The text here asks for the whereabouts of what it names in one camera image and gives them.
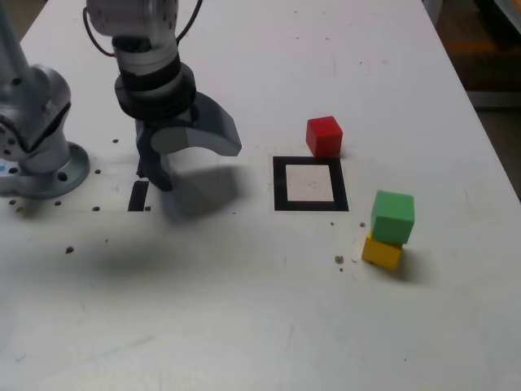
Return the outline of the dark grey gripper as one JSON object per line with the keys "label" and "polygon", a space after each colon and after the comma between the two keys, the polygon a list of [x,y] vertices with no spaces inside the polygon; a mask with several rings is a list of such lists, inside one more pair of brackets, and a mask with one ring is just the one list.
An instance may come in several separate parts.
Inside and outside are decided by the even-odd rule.
{"label": "dark grey gripper", "polygon": [[183,112],[151,111],[135,121],[138,171],[161,191],[173,189],[162,155],[201,147],[220,156],[237,156],[242,144],[232,116],[216,101],[197,92]]}

